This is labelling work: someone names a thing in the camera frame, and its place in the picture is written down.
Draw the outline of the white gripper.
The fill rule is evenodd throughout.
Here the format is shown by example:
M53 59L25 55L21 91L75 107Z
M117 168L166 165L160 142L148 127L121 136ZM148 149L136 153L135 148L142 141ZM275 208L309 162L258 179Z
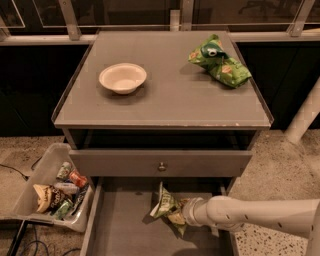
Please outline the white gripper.
M182 213L176 210L168 215L168 219L173 224L184 225L187 223L190 226L208 226L210 219L207 215L207 200L203 198L183 198L179 201L180 206L184 206Z

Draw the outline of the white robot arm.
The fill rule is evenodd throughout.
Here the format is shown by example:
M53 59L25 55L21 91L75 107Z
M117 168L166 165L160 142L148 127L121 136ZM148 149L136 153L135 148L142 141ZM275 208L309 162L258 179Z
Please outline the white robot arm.
M305 256L320 256L319 199L243 201L229 196L190 198L178 213L189 226L235 231L244 223L308 239Z

